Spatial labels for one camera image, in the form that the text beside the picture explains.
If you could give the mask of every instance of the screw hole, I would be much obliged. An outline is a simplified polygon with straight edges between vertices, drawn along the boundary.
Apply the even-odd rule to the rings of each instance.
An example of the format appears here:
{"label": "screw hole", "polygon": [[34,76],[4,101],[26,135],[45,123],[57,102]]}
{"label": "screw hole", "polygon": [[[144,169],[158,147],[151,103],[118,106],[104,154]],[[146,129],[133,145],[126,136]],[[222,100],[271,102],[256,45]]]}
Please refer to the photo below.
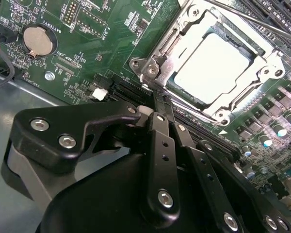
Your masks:
{"label": "screw hole", "polygon": [[212,175],[207,174],[207,177],[208,177],[208,179],[209,179],[210,181],[214,181],[214,178],[212,177]]}
{"label": "screw hole", "polygon": [[165,161],[165,162],[168,162],[169,161],[169,158],[166,156],[166,155],[163,155],[163,160]]}
{"label": "screw hole", "polygon": [[133,113],[133,114],[135,114],[137,112],[135,109],[130,108],[130,107],[128,108],[128,111],[131,112],[131,113]]}
{"label": "screw hole", "polygon": [[134,61],[134,62],[132,63],[132,66],[135,67],[135,68],[138,68],[138,67],[139,67],[139,62]]}
{"label": "screw hole", "polygon": [[282,74],[283,74],[283,70],[279,69],[279,70],[276,71],[275,76],[276,76],[276,77],[279,77],[279,76],[281,76]]}
{"label": "screw hole", "polygon": [[228,120],[223,120],[223,121],[221,121],[221,124],[222,124],[222,125],[227,125],[227,124],[228,124]]}
{"label": "screw hole", "polygon": [[161,115],[157,115],[157,118],[158,118],[158,120],[160,120],[160,121],[165,121],[165,118],[164,118],[163,116],[161,116]]}

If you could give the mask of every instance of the black cable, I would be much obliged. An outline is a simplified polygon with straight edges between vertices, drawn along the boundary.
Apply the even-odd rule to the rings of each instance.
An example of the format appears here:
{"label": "black cable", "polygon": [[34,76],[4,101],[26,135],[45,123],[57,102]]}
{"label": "black cable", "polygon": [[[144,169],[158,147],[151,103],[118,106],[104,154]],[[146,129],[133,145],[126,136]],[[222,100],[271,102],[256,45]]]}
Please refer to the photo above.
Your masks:
{"label": "black cable", "polygon": [[209,2],[209,3],[211,3],[211,4],[215,5],[215,6],[218,6],[218,7],[222,8],[224,10],[227,10],[227,11],[229,11],[231,13],[234,13],[234,14],[238,15],[239,17],[247,19],[247,20],[249,20],[249,21],[251,21],[253,23],[256,23],[256,24],[258,24],[258,25],[260,25],[260,26],[262,26],[262,27],[264,27],[264,28],[266,28],[266,29],[268,29],[268,30],[280,35],[280,36],[283,36],[283,37],[291,40],[291,34],[290,33],[287,33],[287,32],[285,32],[285,31],[283,31],[283,30],[281,30],[281,29],[279,29],[277,27],[274,27],[274,26],[272,26],[272,25],[270,25],[268,23],[265,23],[265,22],[263,22],[261,20],[258,20],[256,18],[254,18],[254,17],[251,17],[251,16],[249,16],[249,15],[247,15],[247,14],[241,12],[241,11],[238,11],[238,10],[234,9],[233,7],[227,6],[227,5],[223,4],[223,3],[220,3],[220,2],[215,1],[215,0],[204,0],[204,1]]}
{"label": "black cable", "polygon": [[8,65],[8,67],[10,69],[9,75],[0,83],[0,87],[2,87],[13,79],[13,77],[15,75],[15,68],[14,68],[10,58],[8,57],[8,55],[6,55],[5,52],[3,52],[1,50],[0,50],[0,58]]}

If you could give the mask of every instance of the cpu socket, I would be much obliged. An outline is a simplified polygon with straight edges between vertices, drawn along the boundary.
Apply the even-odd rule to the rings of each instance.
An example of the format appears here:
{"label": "cpu socket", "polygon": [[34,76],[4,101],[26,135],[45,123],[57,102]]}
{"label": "cpu socket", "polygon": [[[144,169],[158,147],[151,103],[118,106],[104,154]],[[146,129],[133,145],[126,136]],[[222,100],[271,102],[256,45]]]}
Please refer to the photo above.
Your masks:
{"label": "cpu socket", "polygon": [[151,55],[134,57],[129,66],[144,86],[168,92],[177,107],[227,125],[252,91],[286,74],[282,53],[237,15],[201,0],[179,4]]}

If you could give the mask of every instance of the motherboard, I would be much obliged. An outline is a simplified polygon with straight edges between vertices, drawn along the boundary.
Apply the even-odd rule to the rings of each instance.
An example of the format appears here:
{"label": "motherboard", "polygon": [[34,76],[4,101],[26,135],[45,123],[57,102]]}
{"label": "motherboard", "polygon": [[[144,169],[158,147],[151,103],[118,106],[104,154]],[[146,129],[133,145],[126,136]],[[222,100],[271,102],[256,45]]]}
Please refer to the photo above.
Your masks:
{"label": "motherboard", "polygon": [[[221,2],[291,33],[291,0]],[[193,138],[237,148],[291,209],[289,39],[203,0],[2,0],[0,25],[23,81],[69,104],[145,105],[159,86]]]}

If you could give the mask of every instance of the screw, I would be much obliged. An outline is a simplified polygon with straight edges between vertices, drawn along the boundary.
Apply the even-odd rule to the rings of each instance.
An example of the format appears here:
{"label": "screw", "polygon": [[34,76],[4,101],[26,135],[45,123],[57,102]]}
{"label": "screw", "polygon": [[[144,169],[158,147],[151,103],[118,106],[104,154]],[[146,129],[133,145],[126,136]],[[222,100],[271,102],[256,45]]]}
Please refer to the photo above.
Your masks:
{"label": "screw", "polygon": [[155,77],[159,73],[159,67],[155,64],[149,65],[147,72],[148,75]]}
{"label": "screw", "polygon": [[62,147],[66,149],[74,148],[77,144],[76,140],[73,137],[68,136],[68,135],[61,136],[58,142]]}
{"label": "screw", "polygon": [[35,119],[30,122],[31,127],[37,131],[45,131],[49,129],[49,124],[42,119]]}
{"label": "screw", "polygon": [[48,81],[53,81],[55,79],[55,74],[53,72],[47,71],[45,72],[44,78]]}
{"label": "screw", "polygon": [[262,167],[262,168],[261,168],[261,173],[262,173],[262,174],[266,174],[267,172],[268,172],[267,167]]}
{"label": "screw", "polygon": [[197,5],[193,5],[188,10],[189,18],[196,18],[199,15],[199,10]]}
{"label": "screw", "polygon": [[178,128],[179,128],[181,131],[185,131],[185,127],[182,126],[182,125],[178,125]]}
{"label": "screw", "polygon": [[165,121],[165,119],[160,115],[157,115],[157,118],[158,118],[158,120]]}
{"label": "screw", "polygon": [[289,229],[287,224],[281,218],[278,217],[277,221],[279,222],[279,225],[282,226],[283,229],[285,229],[286,231]]}
{"label": "screw", "polygon": [[208,150],[212,150],[211,145],[209,145],[208,143],[205,144],[205,147],[206,147]]}
{"label": "screw", "polygon": [[277,225],[274,222],[274,220],[272,220],[269,216],[265,217],[265,221],[266,223],[273,229],[273,230],[277,230]]}
{"label": "screw", "polygon": [[159,197],[160,203],[164,207],[171,208],[173,206],[173,204],[174,204],[173,198],[166,191],[160,191],[158,197]]}
{"label": "screw", "polygon": [[133,108],[128,108],[128,111],[131,112],[131,113],[134,113],[134,114],[136,113],[136,110],[133,109]]}
{"label": "screw", "polygon": [[229,213],[225,213],[224,216],[224,222],[228,225],[228,227],[236,232],[238,230],[238,224],[236,222],[236,220],[232,217],[232,215],[230,215]]}
{"label": "screw", "polygon": [[150,73],[150,74],[156,74],[156,70],[155,70],[154,68],[150,68],[150,69],[149,69],[149,73]]}

